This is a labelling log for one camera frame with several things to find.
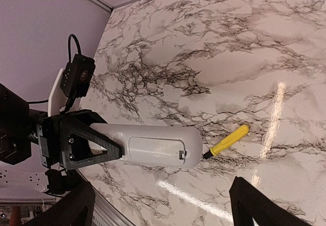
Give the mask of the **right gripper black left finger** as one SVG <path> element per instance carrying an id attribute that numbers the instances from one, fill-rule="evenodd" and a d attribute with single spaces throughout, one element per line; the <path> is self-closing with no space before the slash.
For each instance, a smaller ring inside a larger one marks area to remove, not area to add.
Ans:
<path id="1" fill-rule="evenodd" d="M 95 192 L 89 182 L 82 182 L 47 211 L 25 225 L 91 225 Z"/>

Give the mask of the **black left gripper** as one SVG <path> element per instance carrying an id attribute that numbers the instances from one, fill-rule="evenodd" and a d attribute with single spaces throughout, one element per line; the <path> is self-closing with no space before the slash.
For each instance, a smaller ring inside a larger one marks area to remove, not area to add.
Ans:
<path id="1" fill-rule="evenodd" d="M 40 119 L 36 131 L 43 165 L 74 170 L 122 158 L 122 145 L 91 127 L 96 123 L 106 121 L 91 110 Z"/>

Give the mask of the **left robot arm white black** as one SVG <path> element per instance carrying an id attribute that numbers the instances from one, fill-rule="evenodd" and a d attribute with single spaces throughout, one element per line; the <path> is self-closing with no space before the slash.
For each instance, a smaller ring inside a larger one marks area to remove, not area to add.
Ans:
<path id="1" fill-rule="evenodd" d="M 48 185 L 45 193 L 61 196 L 81 179 L 81 167 L 122 158 L 123 147 L 91 128 L 105 124 L 91 110 L 49 116 L 1 85 L 1 161 L 16 165 L 31 157 L 31 144 L 39 145 Z"/>

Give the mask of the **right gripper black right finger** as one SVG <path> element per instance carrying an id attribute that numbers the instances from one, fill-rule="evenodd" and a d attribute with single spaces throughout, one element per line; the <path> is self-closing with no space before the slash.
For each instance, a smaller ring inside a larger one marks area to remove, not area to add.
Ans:
<path id="1" fill-rule="evenodd" d="M 229 190 L 234 225 L 309 225 L 262 194 L 243 177 Z"/>

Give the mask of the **white remote control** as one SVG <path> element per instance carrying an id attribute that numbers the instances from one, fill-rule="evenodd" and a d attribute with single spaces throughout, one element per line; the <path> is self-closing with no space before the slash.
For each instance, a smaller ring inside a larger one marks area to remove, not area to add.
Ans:
<path id="1" fill-rule="evenodd" d="M 95 123 L 91 128 L 123 147 L 121 161 L 193 168 L 202 158 L 201 134 L 194 127 Z"/>

